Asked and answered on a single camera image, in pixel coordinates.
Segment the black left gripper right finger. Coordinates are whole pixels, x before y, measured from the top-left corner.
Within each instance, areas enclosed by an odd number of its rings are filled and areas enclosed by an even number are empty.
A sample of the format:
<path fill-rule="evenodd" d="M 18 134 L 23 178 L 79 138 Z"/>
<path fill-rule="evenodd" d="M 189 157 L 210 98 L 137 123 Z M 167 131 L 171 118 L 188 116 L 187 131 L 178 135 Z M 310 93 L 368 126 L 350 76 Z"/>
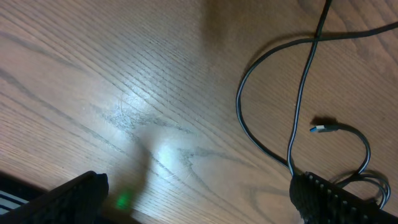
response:
<path fill-rule="evenodd" d="M 397 217 L 376 203 L 366 202 L 311 172 L 294 175 L 289 194 L 305 223 L 397 224 Z"/>

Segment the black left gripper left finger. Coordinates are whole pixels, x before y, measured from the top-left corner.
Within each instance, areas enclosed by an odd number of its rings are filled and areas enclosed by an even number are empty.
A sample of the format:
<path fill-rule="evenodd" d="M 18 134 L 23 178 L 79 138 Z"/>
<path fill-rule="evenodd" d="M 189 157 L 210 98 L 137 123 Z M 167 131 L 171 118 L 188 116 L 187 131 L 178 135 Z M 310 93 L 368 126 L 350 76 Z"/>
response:
<path fill-rule="evenodd" d="M 108 176 L 89 171 L 1 215 L 1 223 L 92 224 L 108 192 Z"/>

